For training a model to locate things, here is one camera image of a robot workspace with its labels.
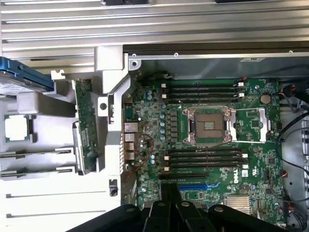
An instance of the screw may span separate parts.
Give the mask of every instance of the screw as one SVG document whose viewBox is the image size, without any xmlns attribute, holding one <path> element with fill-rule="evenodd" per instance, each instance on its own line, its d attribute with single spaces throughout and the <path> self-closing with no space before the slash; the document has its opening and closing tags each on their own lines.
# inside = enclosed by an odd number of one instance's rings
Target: screw
<svg viewBox="0 0 309 232">
<path fill-rule="evenodd" d="M 182 203 L 182 206 L 184 206 L 184 207 L 188 207 L 189 205 L 190 205 L 189 202 L 183 202 L 183 203 Z"/>
<path fill-rule="evenodd" d="M 129 208 L 129 209 L 126 209 L 126 212 L 130 213 L 130 212 L 133 212 L 135 210 L 135 208 Z"/>
<path fill-rule="evenodd" d="M 217 211 L 217 212 L 219 212 L 219 213 L 222 213 L 222 212 L 223 212 L 223 208 L 221 208 L 221 207 L 215 207 L 215 208 L 214 208 L 214 211 Z"/>
</svg>

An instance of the cpu socket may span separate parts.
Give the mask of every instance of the cpu socket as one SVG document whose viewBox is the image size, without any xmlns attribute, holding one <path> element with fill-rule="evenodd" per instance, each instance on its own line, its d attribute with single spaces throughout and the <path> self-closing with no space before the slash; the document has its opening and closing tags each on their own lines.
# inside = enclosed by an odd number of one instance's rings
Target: cpu socket
<svg viewBox="0 0 309 232">
<path fill-rule="evenodd" d="M 231 110 L 227 106 L 184 109 L 183 114 L 188 117 L 188 137 L 183 142 L 198 146 L 231 142 Z"/>
</svg>

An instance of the motherboard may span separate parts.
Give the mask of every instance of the motherboard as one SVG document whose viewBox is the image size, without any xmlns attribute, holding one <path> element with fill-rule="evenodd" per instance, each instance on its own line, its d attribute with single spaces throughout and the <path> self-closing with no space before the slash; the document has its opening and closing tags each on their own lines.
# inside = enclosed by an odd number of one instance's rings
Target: motherboard
<svg viewBox="0 0 309 232">
<path fill-rule="evenodd" d="M 154 80 L 124 103 L 127 173 L 137 175 L 140 208 L 177 183 L 183 200 L 207 210 L 225 204 L 283 221 L 277 81 Z"/>
</svg>

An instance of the blue pcie slot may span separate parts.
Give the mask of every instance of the blue pcie slot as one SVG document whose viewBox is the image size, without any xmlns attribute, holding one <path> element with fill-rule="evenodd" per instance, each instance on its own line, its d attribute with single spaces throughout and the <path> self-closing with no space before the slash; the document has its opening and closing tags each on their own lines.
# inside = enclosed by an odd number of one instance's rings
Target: blue pcie slot
<svg viewBox="0 0 309 232">
<path fill-rule="evenodd" d="M 1 57 L 0 70 L 13 74 L 19 81 L 24 81 L 24 79 L 26 79 L 46 87 L 47 91 L 54 90 L 54 82 L 50 77 L 31 69 L 19 61 Z"/>
<path fill-rule="evenodd" d="M 214 185 L 208 185 L 208 184 L 179 185 L 178 189 L 180 191 L 185 191 L 185 190 L 211 190 L 212 188 L 216 188 L 219 185 L 220 185 L 220 182 L 218 182 Z"/>
</svg>

